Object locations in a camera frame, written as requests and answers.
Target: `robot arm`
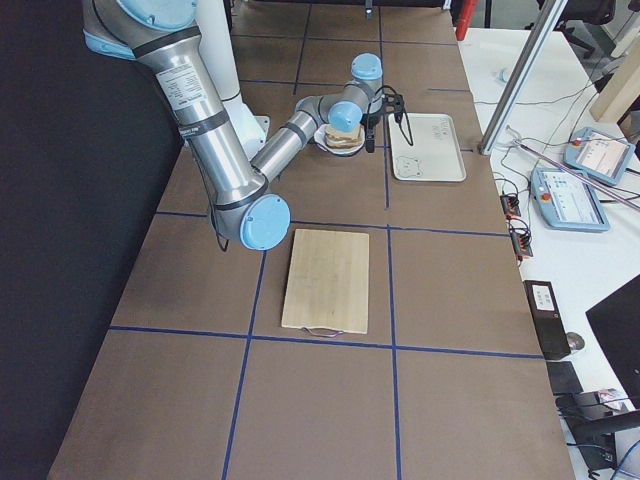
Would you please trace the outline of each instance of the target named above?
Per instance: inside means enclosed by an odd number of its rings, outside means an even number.
[[[195,2],[166,0],[159,9],[158,2],[147,0],[83,1],[87,45],[98,53],[135,59],[153,71],[202,173],[216,233],[247,248],[267,250],[286,235],[289,208],[269,193],[269,182],[316,129],[331,123],[350,131],[363,113],[382,105],[380,60],[360,55],[352,65],[354,80],[341,93],[300,101],[250,161],[200,56]]]

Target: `wooden cutting board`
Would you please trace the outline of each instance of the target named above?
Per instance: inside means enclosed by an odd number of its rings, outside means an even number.
[[[367,333],[369,235],[298,229],[282,326]]]

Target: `white table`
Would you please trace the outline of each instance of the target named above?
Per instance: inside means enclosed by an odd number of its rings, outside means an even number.
[[[468,31],[466,39],[459,46],[476,102],[498,102],[505,86],[501,77],[508,76],[515,65],[528,34],[527,31],[516,30]],[[556,100],[578,92],[589,84],[588,75],[569,44],[561,33],[554,32],[534,65],[518,102]],[[552,104],[517,105],[508,124],[523,137],[548,143],[564,142],[569,138],[583,107],[595,99],[595,94],[593,86],[584,90],[553,137],[552,133],[576,96]],[[495,105],[476,103],[483,131],[495,108]],[[584,126],[592,126],[616,137],[622,136],[617,125],[594,121],[588,107],[577,121],[576,130]],[[513,180],[522,190],[526,187],[525,179],[504,168],[500,161],[504,157],[506,165],[529,176],[536,158],[515,148],[505,157],[506,148],[502,145],[512,138],[508,133],[498,138],[500,146],[494,148],[491,164],[495,172]],[[538,151],[545,148],[535,141],[526,143]],[[545,155],[560,160],[562,151],[563,147],[547,147]],[[639,165],[634,158],[629,167],[638,170]],[[548,165],[541,162],[539,166]],[[502,189],[501,184],[498,183],[499,190]],[[640,177],[626,173],[618,186],[640,191]],[[512,191],[508,185],[505,190]],[[520,195],[523,219],[531,227],[534,255],[522,263],[522,279],[552,282],[565,330],[577,332],[585,339],[585,349],[566,359],[572,361],[584,390],[622,389],[591,331],[585,312],[640,274],[640,214],[619,204],[605,204],[605,214],[611,223],[610,231],[599,234],[563,232],[547,227],[537,207],[531,205],[528,208],[528,204],[528,196]],[[571,454],[576,478],[586,478],[586,468],[579,452],[571,449]]]

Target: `office chair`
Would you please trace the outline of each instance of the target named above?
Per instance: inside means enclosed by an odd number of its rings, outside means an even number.
[[[542,8],[544,0],[537,0],[537,2],[538,7]],[[595,52],[595,47],[573,35],[575,27],[567,27],[567,22],[581,20],[591,25],[604,25],[613,20],[615,8],[616,0],[569,0],[554,30],[562,32],[569,43],[584,48],[586,50],[584,58],[589,58]]]

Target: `table surface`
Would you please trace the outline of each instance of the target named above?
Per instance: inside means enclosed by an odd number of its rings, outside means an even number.
[[[528,34],[515,30],[469,30],[460,43],[460,51],[475,102],[499,100],[505,86],[501,78],[512,70]],[[540,152],[546,145],[537,140],[551,144],[566,142],[574,125],[576,131],[591,126],[615,137],[622,136],[617,125],[596,122],[588,108],[580,116],[585,105],[595,99],[596,90],[562,34],[554,32],[532,68],[518,103],[553,101],[582,89],[581,95],[556,103],[516,105],[507,123],[523,137],[530,138],[525,143]],[[495,108],[495,105],[476,103],[483,131]],[[567,112],[569,115],[560,124]],[[525,179],[506,169],[505,165],[529,176],[536,158],[518,149],[507,153],[504,145],[512,138],[507,132],[498,138],[499,144],[491,154],[491,165],[495,172],[513,180],[523,190]],[[548,147],[545,155],[560,160],[563,148]],[[638,165],[634,157],[629,167],[638,170]],[[640,177],[626,173],[618,186],[638,192]],[[531,227],[534,254],[520,267],[522,279],[551,281],[565,330],[577,332],[585,339],[585,349],[568,358],[584,391],[621,389],[585,312],[640,274],[640,249],[637,248],[640,214],[620,204],[606,204],[604,210],[611,223],[610,231],[599,234],[563,232],[550,229],[535,205],[529,208],[526,194],[520,195],[520,199],[524,219]],[[583,478],[580,475],[584,473],[584,464],[581,465],[579,454],[572,455],[572,459],[577,478]]]
[[[320,339],[280,327],[292,234],[220,252],[185,150],[51,478],[571,478],[448,12],[241,9],[255,114],[283,124],[376,53],[412,111],[453,117],[467,179],[395,180],[382,131],[373,154],[298,155],[272,184],[292,231],[370,238],[368,333]]]

